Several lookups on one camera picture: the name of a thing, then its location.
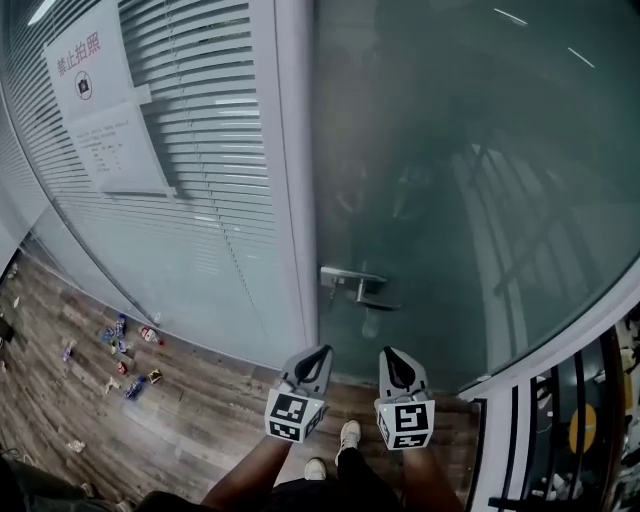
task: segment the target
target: wooden floor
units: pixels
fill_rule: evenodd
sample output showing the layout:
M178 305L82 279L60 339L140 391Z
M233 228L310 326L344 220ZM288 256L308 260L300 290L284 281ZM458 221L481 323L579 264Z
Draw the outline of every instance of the wooden floor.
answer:
M71 482L93 482L111 500L137 502L152 490L192 501L230 470L263 436L266 397L276 373L167 337L164 347L147 344L129 322L131 343L121 377L117 359L101 342L117 313L71 288L25 256L18 276L0 288L0 307L17 335L0 359L0 442ZM20 303L13 308L14 300ZM72 358L63 362L66 344ZM158 368L164 375L147 385L137 401L123 391L137 375ZM105 395L115 377L122 389ZM397 455L388 452L375 424L377 390L332 384L330 410L304 445L294 446L279 481L300 478L312 456L333 458L348 419L363 425L361 451L387 481L400 486ZM437 456L461 499L466 500L474 467L478 412L475 405L436 397ZM76 454L67 443L86 443Z

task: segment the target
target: dark skin arm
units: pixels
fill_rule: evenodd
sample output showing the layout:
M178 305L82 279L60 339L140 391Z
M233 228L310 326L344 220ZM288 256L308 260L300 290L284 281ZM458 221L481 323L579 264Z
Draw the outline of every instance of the dark skin arm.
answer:
M463 512L431 448L403 450L402 456L409 512Z
M220 512L259 510L273 490L291 442L265 436L209 491L202 505Z

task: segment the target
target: window blinds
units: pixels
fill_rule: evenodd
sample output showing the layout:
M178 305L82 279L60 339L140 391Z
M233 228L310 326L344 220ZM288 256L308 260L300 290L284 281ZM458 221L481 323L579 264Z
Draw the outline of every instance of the window blinds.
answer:
M5 92L49 194L96 257L161 327L222 352L279 365L289 353L284 290L255 90L247 2L119 3L134 85L177 195L92 189L41 58L97 2L9 4Z

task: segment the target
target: white sign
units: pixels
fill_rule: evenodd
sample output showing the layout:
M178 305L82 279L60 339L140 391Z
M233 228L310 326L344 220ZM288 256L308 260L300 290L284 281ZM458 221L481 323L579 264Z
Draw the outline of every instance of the white sign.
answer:
M103 0L45 48L65 128L100 192L165 193L138 104L116 0Z

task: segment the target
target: white sneaker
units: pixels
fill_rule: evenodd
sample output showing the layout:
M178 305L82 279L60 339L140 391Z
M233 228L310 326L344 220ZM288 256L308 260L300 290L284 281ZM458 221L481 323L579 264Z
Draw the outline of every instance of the white sneaker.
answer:
M304 467L305 480L326 480L327 468L320 459L311 459Z
M80 486L80 488L82 489L82 492L84 492L84 497L86 499L93 500L96 498L96 488L93 484L85 482Z
M128 500L124 500L116 505L116 510L118 512L133 512L133 507Z
M360 423L356 420L347 421L340 432L340 450L338 450L338 454L336 455L336 466L338 465L338 457L342 453L342 450L358 448L359 441Z

